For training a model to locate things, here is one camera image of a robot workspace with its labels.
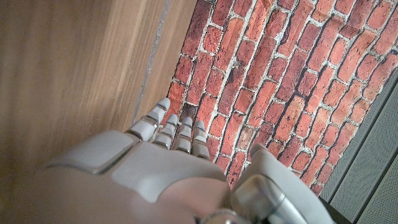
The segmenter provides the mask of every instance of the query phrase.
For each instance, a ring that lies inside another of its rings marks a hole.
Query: wood grain
[[[50,157],[96,133],[129,127],[145,87],[141,85],[164,4],[165,0],[2,3],[0,210],[13,184]],[[192,11],[169,13],[190,21]],[[173,39],[161,37],[160,43],[179,51],[188,26],[167,23],[170,30],[165,33],[176,34]],[[175,67],[178,59],[164,57],[158,60]],[[152,83],[166,82],[171,76],[151,73],[150,78]],[[146,86],[147,102],[165,96],[169,84],[160,85],[167,87],[159,91],[158,84]]]
[[[171,1],[161,33],[161,40],[154,57],[154,65],[150,71],[147,85],[142,96],[137,119],[151,109],[160,100],[151,90],[167,93],[173,78],[190,19],[195,9],[196,1]]]

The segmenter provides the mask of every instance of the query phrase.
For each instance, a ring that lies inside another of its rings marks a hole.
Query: robot fingertip
[[[166,110],[170,108],[170,100],[167,97],[161,99],[157,104],[163,106]]]

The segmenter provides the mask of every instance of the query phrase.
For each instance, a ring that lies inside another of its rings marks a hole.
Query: red brick
[[[333,16],[326,22],[317,46],[312,53],[311,59],[308,61],[308,67],[312,70],[319,71],[321,68],[321,64],[325,61],[333,46],[338,30],[343,25],[343,20],[341,17]]]
[[[347,42],[341,38],[338,38],[333,49],[331,50],[329,61],[333,65],[338,65],[343,59],[344,53],[346,52]]]
[[[359,81],[354,80],[352,82],[348,92],[341,99],[335,112],[333,112],[333,115],[331,116],[331,122],[337,125],[342,124],[342,122],[351,112],[351,106],[361,97],[362,87],[363,85]]]
[[[254,138],[253,145],[255,143],[266,145],[267,141],[271,137],[274,128],[271,124],[264,123],[262,124],[260,130],[258,131],[256,138]]]
[[[276,94],[278,99],[282,101],[287,101],[290,99],[297,81],[300,78],[300,74],[307,56],[308,54],[300,49],[297,49],[294,52],[293,57],[290,60],[290,64],[287,67],[285,77],[282,79],[282,83],[280,84],[280,88]]]
[[[298,86],[298,92],[303,96],[308,96],[316,82],[316,75],[305,72],[303,78],[301,79],[300,85]]]
[[[241,134],[239,135],[236,147],[247,150],[253,136],[254,136],[254,129],[250,128],[247,125],[244,125]]]
[[[357,123],[361,123],[362,120],[364,119],[369,107],[370,107],[370,103],[368,103],[364,100],[359,100],[354,105],[353,113],[351,114],[351,116],[349,118]]]
[[[290,55],[312,9],[313,5],[308,0],[300,1],[280,42],[279,53],[286,57]]]
[[[271,8],[271,0],[257,1],[251,14],[245,35],[251,40],[258,41],[261,35],[262,26]]]
[[[319,196],[321,194],[322,188],[323,187],[319,184],[314,184],[311,186],[311,190],[316,196]]]
[[[294,1],[292,0],[278,0],[278,6],[283,7],[288,10],[292,10]]]
[[[172,82],[172,84],[170,85],[169,93],[167,94],[167,97],[170,100],[170,108],[164,116],[162,124],[166,123],[166,120],[170,116],[170,114],[178,114],[178,112],[180,112],[184,91],[185,86]]]
[[[271,105],[269,105],[265,120],[272,124],[276,124],[284,110],[284,107],[285,105],[283,104],[277,103],[275,101],[272,102]]]
[[[232,158],[232,164],[229,167],[229,171],[227,174],[227,179],[229,185],[233,187],[235,182],[238,180],[239,175],[242,171],[242,166],[244,162],[245,154],[243,152],[236,152],[235,156]]]
[[[377,65],[377,59],[372,55],[367,55],[363,58],[362,62],[356,71],[356,76],[361,80],[367,80],[372,74],[373,69]]]
[[[354,0],[337,0],[335,9],[344,14],[348,14],[353,3],[354,3]]]
[[[187,83],[189,76],[191,75],[192,67],[193,62],[190,58],[180,57],[177,68],[175,69],[175,78],[183,83]]]
[[[298,137],[292,137],[286,149],[280,155],[279,162],[283,163],[286,167],[289,167],[296,157],[301,145],[302,142]]]
[[[209,26],[203,40],[203,48],[208,52],[216,53],[217,47],[221,40],[221,30],[219,28]]]
[[[271,62],[267,76],[279,82],[283,72],[285,71],[287,61],[283,58],[275,58]]]
[[[305,113],[301,114],[300,121],[298,122],[296,134],[301,137],[307,136],[308,129],[312,123],[312,117]]]
[[[290,136],[290,132],[294,127],[294,124],[297,122],[301,111],[304,107],[304,99],[298,96],[295,96],[290,102],[285,115],[281,119],[279,126],[276,130],[275,139],[286,142]]]
[[[191,104],[185,103],[182,106],[182,112],[181,112],[181,115],[180,115],[180,122],[182,122],[183,119],[186,118],[186,117],[190,117],[190,118],[193,119],[195,117],[196,113],[197,113],[197,109],[198,109],[197,106],[193,106]]]
[[[349,50],[337,75],[341,80],[348,82],[354,75],[359,59],[375,38],[376,34],[368,30],[365,30],[361,35],[359,35],[352,48]]]
[[[368,26],[373,29],[379,29],[383,26],[388,18],[388,12],[391,9],[391,4],[385,1],[379,2],[377,7],[373,10],[368,19]]]
[[[311,186],[312,182],[315,180],[315,175],[320,170],[327,156],[328,151],[325,148],[318,146],[315,150],[314,158],[301,178],[304,184]]]
[[[209,17],[211,4],[205,0],[198,0],[193,11],[191,24],[189,25],[187,35],[185,36],[182,52],[193,57],[199,47],[203,29],[206,26]]]
[[[340,31],[340,34],[351,39],[361,29],[371,12],[374,0],[357,1],[351,14],[349,15],[347,25]]]
[[[218,156],[216,164],[225,172],[231,159],[224,156]]]
[[[228,68],[229,61],[234,54],[235,46],[238,43],[239,36],[243,27],[243,20],[234,18],[228,23],[223,40],[220,44],[214,65],[225,71]]]
[[[385,54],[389,47],[394,45],[394,41],[398,35],[398,7],[392,14],[387,25],[383,29],[380,35],[380,39],[377,41],[373,49],[379,54]]]
[[[275,158],[277,158],[279,153],[283,150],[284,145],[282,143],[275,142],[272,140],[267,148],[268,148],[268,151],[272,155],[274,155]]]
[[[199,110],[197,114],[197,120],[203,121],[205,127],[209,125],[209,121],[211,118],[211,112],[214,110],[214,106],[216,105],[217,98],[204,95],[202,101],[199,105]]]
[[[187,93],[187,101],[193,104],[199,104],[201,93],[205,88],[207,76],[210,73],[211,63],[213,62],[213,57],[200,52],[197,58],[197,65],[193,71],[191,84]]]
[[[251,41],[244,40],[241,42],[238,51],[236,52],[236,60],[240,62],[242,66],[248,65],[251,56],[254,52],[254,43]]]
[[[224,74],[218,70],[212,69],[206,84],[206,91],[214,96],[220,93],[221,84],[223,84]]]
[[[209,133],[216,137],[221,137],[225,123],[226,123],[226,118],[224,116],[216,115],[211,124]]]
[[[212,137],[207,138],[207,148],[209,149],[210,161],[213,162],[218,151],[220,141]]]
[[[314,12],[312,13],[312,17],[320,22],[325,21],[329,16],[332,6],[333,1],[331,0],[319,0]]]
[[[276,37],[283,29],[286,21],[287,13],[275,9],[266,27],[266,34],[271,37]]]
[[[211,20],[219,26],[224,26],[231,6],[231,0],[218,0]]]
[[[333,170],[333,168],[331,165],[325,164],[322,167],[321,172],[319,173],[318,182],[325,184],[328,181],[332,170]]]
[[[342,84],[338,80],[334,80],[331,83],[331,87],[329,87],[329,92],[324,97],[323,102],[326,105],[334,107],[337,105],[338,100],[340,99],[341,96],[343,96],[345,91],[346,91],[346,85]]]
[[[266,71],[269,60],[271,59],[272,51],[275,47],[275,40],[271,37],[264,36],[260,44],[258,45],[257,51],[254,54],[254,59],[251,63],[248,75],[244,81],[244,86],[256,90],[260,83],[261,77]]]
[[[368,86],[363,91],[363,96],[373,101],[383,86],[384,82],[391,74],[391,70],[397,65],[398,55],[390,54],[373,72]]]
[[[241,89],[238,98],[236,99],[234,108],[240,112],[246,113],[249,105],[253,101],[254,93],[250,90]]]
[[[306,152],[300,152],[300,154],[294,160],[292,168],[297,171],[303,172],[304,168],[307,166],[310,160],[311,154],[308,154]]]
[[[305,111],[308,113],[314,113],[315,110],[318,108],[319,103],[321,102],[323,95],[325,94],[326,90],[328,89],[329,82],[331,76],[333,75],[334,70],[330,67],[326,67],[326,69],[321,72],[320,78],[318,83],[315,85],[315,89],[312,92],[311,98],[308,101],[307,107]]]
[[[318,144],[323,132],[326,129],[327,122],[329,120],[330,111],[319,108],[317,117],[313,122],[311,127],[311,132],[308,138],[305,140],[305,145],[311,150],[314,150],[315,146]]]
[[[242,17],[246,16],[250,9],[252,0],[236,0],[234,5],[234,12]]]
[[[229,73],[220,102],[218,103],[218,111],[220,113],[229,115],[229,112],[231,112],[231,107],[242,84],[243,75],[244,70],[241,67],[234,68]]]
[[[330,156],[327,160],[328,163],[330,163],[332,165],[337,164],[341,154],[344,152],[344,150],[348,146],[348,143],[354,137],[356,130],[357,130],[357,127],[352,124],[350,124],[350,123],[344,124],[344,126],[341,129],[341,132],[338,136],[336,144],[330,148]]]
[[[255,104],[251,109],[248,124],[255,128],[260,125],[261,119],[266,112],[266,108],[271,99],[271,96],[275,92],[275,89],[276,83],[264,82],[261,89],[259,90]]]
[[[235,139],[238,136],[239,127],[243,121],[243,117],[243,115],[238,113],[233,113],[231,115],[224,133],[224,138],[221,146],[222,153],[226,155],[231,155]]]
[[[318,37],[319,32],[321,31],[320,27],[317,27],[313,24],[308,24],[303,32],[303,35],[298,42],[298,46],[309,52],[313,46],[315,39]]]
[[[332,146],[335,143],[338,135],[338,128],[332,125],[329,125],[325,131],[325,136],[322,139],[322,144],[326,146]]]

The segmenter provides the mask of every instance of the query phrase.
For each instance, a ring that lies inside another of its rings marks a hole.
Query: wooden wall
[[[50,157],[104,130],[124,131],[135,111],[139,118],[166,95],[195,3],[1,3],[0,210],[13,184]]]

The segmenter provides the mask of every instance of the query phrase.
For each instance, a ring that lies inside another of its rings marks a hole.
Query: gray metal panel
[[[398,86],[355,157],[330,205],[355,222],[395,156],[398,145]]]
[[[379,116],[380,110],[383,108],[384,103],[387,101],[391,90],[394,88],[398,82],[398,70],[391,75],[391,79],[384,85],[383,90],[374,100],[372,106],[370,107],[364,121],[360,125],[355,137],[348,145],[345,150],[343,157],[338,161],[336,167],[333,169],[328,182],[325,184],[322,192],[320,194],[328,203],[331,202],[337,188],[339,187],[342,178],[345,176],[346,171],[351,165],[354,157],[358,153],[359,148],[362,146],[366,136],[370,132],[370,128]]]
[[[398,223],[398,157],[387,171],[358,224]]]

